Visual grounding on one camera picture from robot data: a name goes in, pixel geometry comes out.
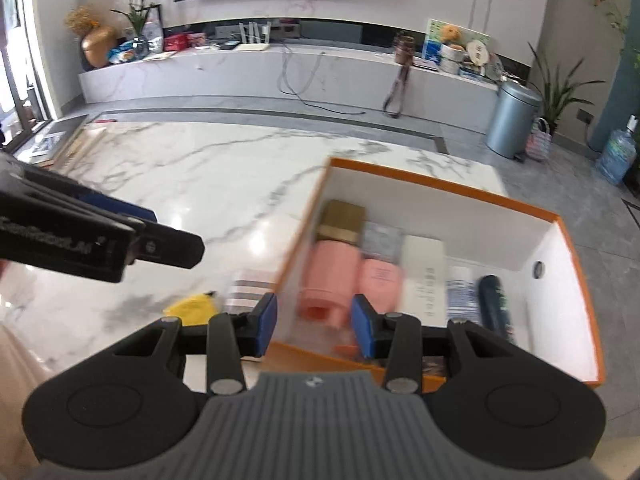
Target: metal screw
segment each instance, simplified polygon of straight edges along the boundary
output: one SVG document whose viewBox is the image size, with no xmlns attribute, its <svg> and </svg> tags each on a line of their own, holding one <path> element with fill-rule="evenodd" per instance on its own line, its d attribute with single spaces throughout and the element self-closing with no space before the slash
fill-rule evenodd
<svg viewBox="0 0 640 480">
<path fill-rule="evenodd" d="M 418 383 L 408 377 L 391 379 L 386 384 L 386 389 L 393 394 L 412 394 L 418 389 Z"/>
<path fill-rule="evenodd" d="M 216 395 L 235 395 L 242 391 L 242 383 L 235 379 L 218 379 L 209 388 Z"/>
<path fill-rule="evenodd" d="M 320 377 L 309 377 L 305 381 L 305 384 L 309 388 L 317 388 L 318 386 L 322 386 L 323 383 L 324 383 L 324 381 Z"/>
</svg>

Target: white box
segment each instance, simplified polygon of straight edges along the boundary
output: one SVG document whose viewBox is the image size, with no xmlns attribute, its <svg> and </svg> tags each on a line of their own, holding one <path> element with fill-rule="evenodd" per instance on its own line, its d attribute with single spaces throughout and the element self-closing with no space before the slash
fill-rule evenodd
<svg viewBox="0 0 640 480">
<path fill-rule="evenodd" d="M 436 238 L 448 266 L 471 270 L 475 280 L 500 277 L 516 343 L 593 386 L 604 381 L 604 360 L 590 295 L 577 253 L 555 213 L 436 178 L 332 158 L 276 280 L 278 323 L 265 363 L 272 370 L 332 371 L 381 368 L 326 351 L 323 324 L 297 316 L 298 293 L 315 229 L 327 200 L 366 208 L 367 220 Z M 544 274 L 533 273 L 542 262 Z M 426 378 L 426 389 L 444 380 Z"/>
</svg>

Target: trash can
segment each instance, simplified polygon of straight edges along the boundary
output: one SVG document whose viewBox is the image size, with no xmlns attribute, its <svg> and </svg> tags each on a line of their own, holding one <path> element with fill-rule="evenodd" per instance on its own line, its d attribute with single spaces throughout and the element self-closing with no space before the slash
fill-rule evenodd
<svg viewBox="0 0 640 480">
<path fill-rule="evenodd" d="M 542 104 L 540 95 L 513 81 L 500 88 L 494 119 L 486 136 L 486 145 L 507 158 L 523 152 L 533 119 Z"/>
</svg>

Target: dried flower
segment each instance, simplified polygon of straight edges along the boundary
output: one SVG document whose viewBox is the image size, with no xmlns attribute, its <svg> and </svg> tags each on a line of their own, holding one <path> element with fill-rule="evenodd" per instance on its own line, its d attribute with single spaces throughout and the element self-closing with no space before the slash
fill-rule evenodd
<svg viewBox="0 0 640 480">
<path fill-rule="evenodd" d="M 65 16 L 65 26 L 81 38 L 100 26 L 96 13 L 90 6 L 80 6 Z"/>
</svg>

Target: gray tile floor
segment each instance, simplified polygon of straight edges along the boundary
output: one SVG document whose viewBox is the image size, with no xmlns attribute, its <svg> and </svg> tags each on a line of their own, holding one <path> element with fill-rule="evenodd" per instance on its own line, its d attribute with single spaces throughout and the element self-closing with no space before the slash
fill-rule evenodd
<svg viewBox="0 0 640 480">
<path fill-rule="evenodd" d="M 359 111 L 328 106 L 334 110 Z M 597 391 L 607 409 L 605 438 L 640 436 L 640 229 L 622 199 L 638 203 L 593 169 L 593 163 L 554 146 L 549 161 L 519 164 L 491 152 L 484 136 L 446 124 L 376 110 L 344 116 L 284 99 L 159 98 L 88 105 L 88 113 L 121 121 L 202 121 L 262 124 L 331 132 L 403 144 L 497 169 L 512 198 L 562 215 L 591 289 L 604 346 L 607 381 Z"/>
</svg>

